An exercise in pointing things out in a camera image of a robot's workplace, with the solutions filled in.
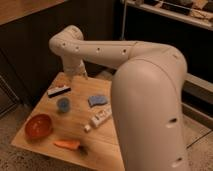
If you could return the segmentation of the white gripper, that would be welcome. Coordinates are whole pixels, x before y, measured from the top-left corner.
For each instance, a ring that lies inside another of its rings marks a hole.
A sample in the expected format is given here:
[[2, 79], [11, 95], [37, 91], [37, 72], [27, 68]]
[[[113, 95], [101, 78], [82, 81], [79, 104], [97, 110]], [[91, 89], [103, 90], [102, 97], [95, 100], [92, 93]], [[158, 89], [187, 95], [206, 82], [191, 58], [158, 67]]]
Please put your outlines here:
[[73, 80], [74, 75], [82, 75], [85, 79], [88, 79], [87, 71], [82, 60], [78, 59], [64, 59], [63, 60], [64, 72], [68, 75], [69, 81]]

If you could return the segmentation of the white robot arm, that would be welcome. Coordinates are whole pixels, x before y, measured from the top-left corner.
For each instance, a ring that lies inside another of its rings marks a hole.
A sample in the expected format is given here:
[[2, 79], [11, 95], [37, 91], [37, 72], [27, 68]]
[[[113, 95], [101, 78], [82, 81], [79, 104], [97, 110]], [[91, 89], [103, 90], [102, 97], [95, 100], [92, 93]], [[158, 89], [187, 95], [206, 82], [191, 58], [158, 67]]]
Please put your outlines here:
[[111, 109], [125, 171], [190, 171], [183, 135], [184, 55], [167, 44], [88, 41], [70, 25], [49, 40], [69, 73], [77, 60], [116, 70]]

